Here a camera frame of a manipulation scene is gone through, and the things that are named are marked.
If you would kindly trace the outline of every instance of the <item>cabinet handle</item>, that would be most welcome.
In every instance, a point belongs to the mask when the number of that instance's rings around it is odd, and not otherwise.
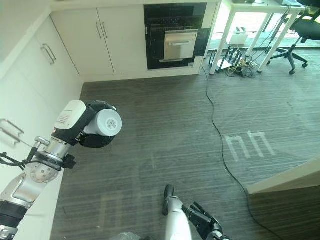
[[[44,47],[47,47],[47,48],[49,49],[50,53],[52,54],[52,59],[53,59],[54,61],[56,61],[57,58],[56,58],[54,52],[51,50],[51,47],[50,47],[48,44],[46,44],[46,43],[43,44],[43,46],[44,46]]]
[[[105,38],[107,39],[108,37],[107,37],[106,28],[105,28],[105,22],[102,23],[102,26],[103,26]]]
[[[52,56],[50,55],[48,49],[45,48],[44,46],[42,46],[42,47],[41,47],[41,50],[42,50],[43,53],[46,53],[46,54],[49,56],[49,58],[51,59],[51,61],[49,61],[50,65],[55,64],[55,60],[54,60],[54,59],[52,58]]]
[[[30,148],[32,148],[32,146],[30,146],[28,143],[26,143],[25,141],[21,140],[19,137],[21,134],[24,134],[25,132],[18,126],[16,126],[15,124],[13,124],[11,121],[9,121],[8,119],[0,119],[0,123],[2,122],[6,122],[9,125],[11,125],[12,127],[14,127],[15,129],[17,129],[19,131],[18,136],[12,134],[11,132],[5,130],[3,127],[0,127],[0,132],[3,132],[4,134],[8,135],[9,137],[13,138],[14,140],[16,140],[16,142],[14,143],[14,145],[16,145],[17,143],[24,143],[25,145],[29,146]]]
[[[100,33],[100,31],[99,31],[99,27],[98,27],[98,22],[97,22],[97,21],[95,22],[95,26],[96,26],[96,30],[98,31],[99,37],[102,39],[101,33]]]

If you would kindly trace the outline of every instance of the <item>black cable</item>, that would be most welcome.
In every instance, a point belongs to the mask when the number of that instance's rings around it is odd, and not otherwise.
[[[17,161],[17,160],[15,160],[15,159],[13,159],[13,158],[11,158],[11,157],[9,157],[9,156],[7,156],[7,153],[6,152],[3,152],[3,153],[1,153],[0,154],[0,156],[1,157],[5,157],[6,159],[8,159],[10,162],[12,162],[12,163],[14,163],[14,164],[19,164],[20,162],[19,161]],[[4,161],[2,158],[0,157],[0,163],[1,162],[5,162],[6,163],[6,161]],[[23,165],[19,165],[18,166],[22,171],[24,171],[25,170],[25,165],[23,164]]]
[[[43,164],[46,165],[50,168],[53,168],[52,166],[50,166],[49,164],[43,162],[43,161],[37,161],[37,160],[32,160],[32,161],[27,161],[27,160],[23,160],[23,161],[17,161],[17,163],[10,163],[10,162],[6,162],[4,161],[1,157],[0,157],[0,164],[3,165],[8,165],[8,166],[12,166],[12,167],[20,167],[20,166],[24,166],[24,165],[28,165],[28,164]]]
[[[205,94],[206,97],[208,98],[208,100],[210,101],[210,103],[212,104],[213,107],[213,111],[212,111],[212,124],[214,126],[214,128],[216,129],[216,131],[219,133],[220,136],[220,140],[221,140],[221,157],[222,157],[222,161],[223,161],[223,165],[226,169],[226,171],[229,173],[229,175],[236,181],[236,183],[241,187],[242,191],[245,194],[246,197],[246,203],[247,203],[247,208],[248,208],[248,212],[250,214],[250,217],[254,220],[254,222],[259,225],[261,228],[265,229],[266,231],[268,231],[269,233],[273,234],[274,236],[276,236],[277,238],[279,238],[280,240],[284,240],[282,237],[280,237],[278,234],[276,234],[274,231],[272,231],[271,229],[267,228],[266,226],[264,226],[262,223],[258,222],[258,220],[255,219],[255,217],[253,216],[252,212],[251,212],[251,207],[250,207],[250,201],[249,201],[249,194],[247,192],[247,190],[245,189],[245,187],[239,182],[239,180],[232,174],[232,172],[229,170],[228,165],[226,163],[225,160],[225,156],[224,156],[224,139],[223,136],[219,130],[219,128],[216,126],[216,123],[214,121],[214,114],[215,114],[215,104],[214,102],[211,100],[211,98],[208,95],[208,89],[209,89],[209,78],[207,75],[207,72],[204,68],[204,66],[202,65],[202,69],[204,71],[205,77],[206,77],[206,90],[205,90]]]
[[[289,14],[289,13],[290,13],[290,10],[291,10],[291,6],[289,6],[289,7],[287,8],[287,10],[285,11],[285,13],[284,13],[283,15]],[[273,31],[274,31],[274,30],[276,29],[276,27],[278,26],[278,24],[279,24],[279,22],[280,22],[281,19],[282,19],[282,17],[279,18],[279,20],[276,22],[276,24],[275,24],[275,26],[273,27],[273,29],[270,31],[269,35],[263,40],[263,42],[260,44],[260,46],[258,46],[258,47],[256,48],[254,54],[251,56],[251,59],[254,57],[254,55],[257,54],[259,48],[261,48],[262,45],[266,42],[266,40],[270,37],[270,35],[273,33]],[[271,41],[269,42],[268,46],[264,48],[263,52],[262,52],[257,58],[255,58],[255,59],[252,60],[252,61],[254,62],[254,61],[257,60],[258,58],[260,58],[261,55],[264,53],[264,51],[270,46],[270,44],[271,44]]]

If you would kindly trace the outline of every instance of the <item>black chair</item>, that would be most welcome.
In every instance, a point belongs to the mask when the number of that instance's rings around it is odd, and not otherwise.
[[[309,11],[306,9],[306,11],[301,15],[300,18],[297,18],[297,20],[293,23],[290,30],[296,31],[299,35],[299,39],[293,44],[289,50],[283,49],[283,48],[277,48],[276,51],[280,54],[277,54],[271,59],[278,59],[284,57],[285,59],[288,58],[292,70],[289,72],[291,75],[296,73],[296,65],[294,59],[297,59],[301,62],[303,62],[302,67],[306,68],[308,66],[308,61],[305,60],[303,57],[293,53],[294,49],[297,46],[297,43],[301,40],[301,43],[305,43],[308,39],[310,40],[318,40],[320,41],[320,23],[316,22],[316,19],[320,16],[320,9],[312,15],[312,19],[303,19],[304,17],[309,16]]]

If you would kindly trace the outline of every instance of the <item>gray carpet floor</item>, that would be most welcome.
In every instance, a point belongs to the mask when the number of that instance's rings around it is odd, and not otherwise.
[[[295,75],[287,59],[275,59],[255,78],[209,76],[224,158],[244,186],[319,154],[320,50],[296,53],[309,66],[296,62]],[[208,58],[204,68],[208,73]],[[169,183],[186,205],[197,201],[215,215],[232,239],[278,239],[252,220],[246,196],[225,170],[206,87],[203,70],[84,84],[81,99],[116,106],[123,128],[105,148],[72,150],[77,165],[64,172],[51,240],[108,240],[121,232],[163,240],[162,197]],[[320,239],[319,187],[257,194],[250,203],[256,219],[284,240]]]

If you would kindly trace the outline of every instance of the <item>metal handle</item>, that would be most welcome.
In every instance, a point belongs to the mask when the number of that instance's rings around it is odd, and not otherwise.
[[[9,121],[8,119],[5,119],[5,118],[2,118],[0,119],[0,123],[2,122],[6,122],[8,123],[9,125],[11,125],[12,127],[14,127],[15,129],[17,129],[19,131],[18,135],[20,136],[21,134],[24,134],[25,132],[20,128],[18,127],[17,125],[13,124],[11,121]]]
[[[98,31],[99,37],[102,38],[101,33],[99,31],[99,28],[98,28],[98,22],[97,21],[95,22],[95,26],[96,26],[96,30]]]
[[[52,56],[50,55],[49,51],[47,48],[45,48],[44,46],[41,47],[42,52],[46,52],[46,54],[49,56],[49,58],[51,59],[51,62],[49,61],[50,65],[55,64],[55,60],[52,58]]]
[[[0,131],[3,132],[4,134],[8,135],[10,138],[13,138],[14,140],[16,140],[16,142],[14,143],[14,145],[16,145],[17,143],[24,143],[25,145],[29,146],[30,148],[32,148],[31,145],[29,145],[28,143],[26,143],[25,141],[22,141],[19,137],[13,135],[11,132],[5,130],[3,127],[0,127]]]
[[[102,22],[102,26],[103,26],[103,30],[104,30],[104,35],[105,35],[105,38],[107,39],[107,32],[106,32],[106,27],[105,27],[105,22]]]
[[[190,42],[189,41],[184,41],[184,42],[172,42],[172,46],[183,46],[183,45],[188,45]]]
[[[52,56],[53,56],[53,60],[54,61],[56,61],[57,60],[57,58],[56,58],[56,56],[55,56],[55,54],[54,54],[54,52],[51,50],[51,47],[48,45],[48,44],[43,44],[43,46],[44,47],[47,47],[49,50],[50,50],[50,53],[52,54]]]

